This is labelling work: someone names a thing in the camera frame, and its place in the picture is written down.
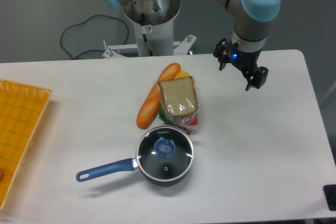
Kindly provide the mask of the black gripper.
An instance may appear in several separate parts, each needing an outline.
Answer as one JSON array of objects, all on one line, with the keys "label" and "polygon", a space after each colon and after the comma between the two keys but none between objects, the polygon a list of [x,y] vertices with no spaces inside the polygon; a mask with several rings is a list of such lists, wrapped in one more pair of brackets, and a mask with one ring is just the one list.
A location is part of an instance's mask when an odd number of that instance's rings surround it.
[{"label": "black gripper", "polygon": [[214,49],[213,56],[219,63],[219,71],[222,71],[228,63],[227,55],[229,56],[229,62],[242,72],[243,76],[247,80],[245,90],[250,88],[260,89],[266,82],[268,76],[268,68],[257,66],[257,60],[261,53],[261,49],[253,52],[245,52],[238,49],[240,44],[238,42],[229,43],[226,38],[220,40]]}]

